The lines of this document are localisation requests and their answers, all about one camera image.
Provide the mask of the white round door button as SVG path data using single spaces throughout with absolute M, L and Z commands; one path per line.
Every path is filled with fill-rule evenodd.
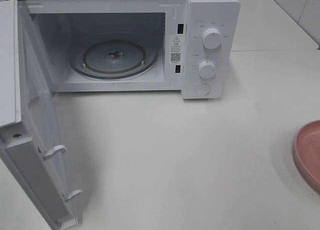
M 196 94 L 200 96 L 207 96 L 211 91 L 211 87 L 207 83 L 201 83 L 195 87 Z

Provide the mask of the white round knob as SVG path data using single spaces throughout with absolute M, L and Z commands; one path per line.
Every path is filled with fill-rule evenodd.
M 204 60 L 198 65 L 198 74 L 202 79 L 211 79 L 216 74 L 217 66 L 211 60 Z
M 202 44 L 206 49 L 214 50 L 222 44 L 222 32 L 216 26 L 205 29 L 201 35 Z

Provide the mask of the white microwave door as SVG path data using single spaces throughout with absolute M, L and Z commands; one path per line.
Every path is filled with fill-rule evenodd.
M 48 81 L 49 64 L 24 0 L 0 4 L 0 157 L 53 230 L 78 223 Z

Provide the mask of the pink round plate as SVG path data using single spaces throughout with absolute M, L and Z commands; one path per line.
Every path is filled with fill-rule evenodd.
M 304 125 L 293 142 L 293 160 L 300 175 L 317 193 L 320 192 L 320 121 Z

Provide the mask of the glass microwave turntable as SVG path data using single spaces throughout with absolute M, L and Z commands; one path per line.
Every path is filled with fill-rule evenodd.
M 83 76 L 100 80 L 117 80 L 138 75 L 151 68 L 157 49 L 125 39 L 89 43 L 69 58 L 70 66 Z

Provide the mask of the white microwave oven body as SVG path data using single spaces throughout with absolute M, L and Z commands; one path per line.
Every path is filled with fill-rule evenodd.
M 216 99 L 223 91 L 241 4 L 239 0 L 19 0 L 37 15 L 52 92 L 180 91 L 184 99 Z M 216 26 L 221 45 L 207 49 L 205 29 Z M 158 50 L 155 64 L 121 79 L 84 76 L 70 65 L 78 48 L 128 40 Z M 213 61 L 215 76 L 200 78 L 199 63 Z M 199 84 L 210 85 L 198 95 Z

